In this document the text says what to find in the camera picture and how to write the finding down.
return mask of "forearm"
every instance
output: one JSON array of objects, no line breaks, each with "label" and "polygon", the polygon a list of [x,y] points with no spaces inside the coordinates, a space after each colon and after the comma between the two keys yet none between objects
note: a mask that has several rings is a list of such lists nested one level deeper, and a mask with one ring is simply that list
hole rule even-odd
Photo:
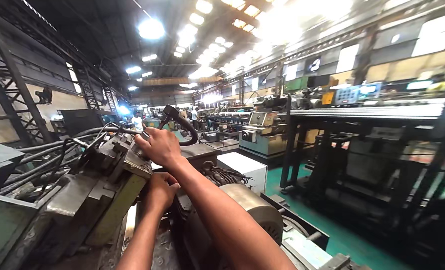
[{"label": "forearm", "polygon": [[147,210],[125,250],[117,270],[151,269],[154,243],[162,212],[160,209]]},{"label": "forearm", "polygon": [[238,269],[294,269],[276,242],[219,187],[187,160],[170,168],[195,206],[218,249]]}]

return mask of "white shirt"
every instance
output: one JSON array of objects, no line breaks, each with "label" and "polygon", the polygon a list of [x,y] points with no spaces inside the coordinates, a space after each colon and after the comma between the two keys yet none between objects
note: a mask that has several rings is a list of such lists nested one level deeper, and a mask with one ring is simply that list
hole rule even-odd
[{"label": "white shirt", "polygon": [[191,119],[192,120],[197,120],[197,111],[196,110],[192,110],[192,112],[191,112]]},{"label": "white shirt", "polygon": [[142,129],[142,118],[139,117],[133,117],[131,122],[135,125],[136,128]]}]

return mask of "worker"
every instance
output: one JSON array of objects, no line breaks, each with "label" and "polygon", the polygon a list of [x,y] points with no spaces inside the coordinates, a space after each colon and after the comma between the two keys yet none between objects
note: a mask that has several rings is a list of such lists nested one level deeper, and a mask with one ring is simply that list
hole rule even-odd
[{"label": "worker", "polygon": [[197,115],[197,112],[199,111],[198,107],[194,107],[194,109],[191,112],[191,120],[193,121],[193,126],[195,130],[199,130],[199,128],[197,127],[197,120],[201,120],[201,118],[199,117],[199,115]]},{"label": "worker", "polygon": [[146,132],[149,140],[136,135],[135,143],[170,174],[153,174],[145,213],[117,270],[151,269],[159,222],[179,188],[189,196],[216,248],[232,269],[296,269],[277,243],[244,208],[181,155],[179,141],[173,133],[152,127],[147,127]]},{"label": "worker", "polygon": [[142,130],[141,112],[135,110],[134,117],[132,118],[131,122],[134,124],[136,129]]}]

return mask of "green floor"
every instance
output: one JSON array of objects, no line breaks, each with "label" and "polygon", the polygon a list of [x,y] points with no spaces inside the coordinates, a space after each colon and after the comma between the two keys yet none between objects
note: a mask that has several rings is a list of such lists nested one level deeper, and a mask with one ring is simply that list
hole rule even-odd
[{"label": "green floor", "polygon": [[[350,255],[351,259],[359,265],[367,265],[372,270],[408,270],[413,269],[411,266],[403,263],[394,256],[388,254],[385,250],[378,248],[374,244],[366,241],[363,237],[354,233],[353,231],[335,223],[331,219],[323,216],[311,208],[304,205],[300,200],[293,199],[289,195],[281,194],[279,188],[279,181],[282,173],[282,168],[276,168],[267,172],[266,194],[277,194],[286,199],[290,205],[290,209],[296,212],[299,216],[318,227],[329,238],[327,245],[327,253],[334,256],[337,253]],[[298,177],[310,175],[310,171],[301,165]]]}]

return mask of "hand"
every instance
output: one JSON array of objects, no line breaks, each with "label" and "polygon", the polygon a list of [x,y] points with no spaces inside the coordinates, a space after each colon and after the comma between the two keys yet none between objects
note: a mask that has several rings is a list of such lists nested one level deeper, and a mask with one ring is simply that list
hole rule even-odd
[{"label": "hand", "polygon": [[163,212],[172,204],[176,192],[181,188],[177,180],[168,172],[155,172],[149,182],[146,207]]},{"label": "hand", "polygon": [[142,148],[154,163],[170,168],[178,160],[183,159],[179,140],[174,133],[166,129],[159,130],[153,127],[147,127],[146,133],[150,136],[149,141],[146,141],[140,135],[136,135],[135,143]]}]

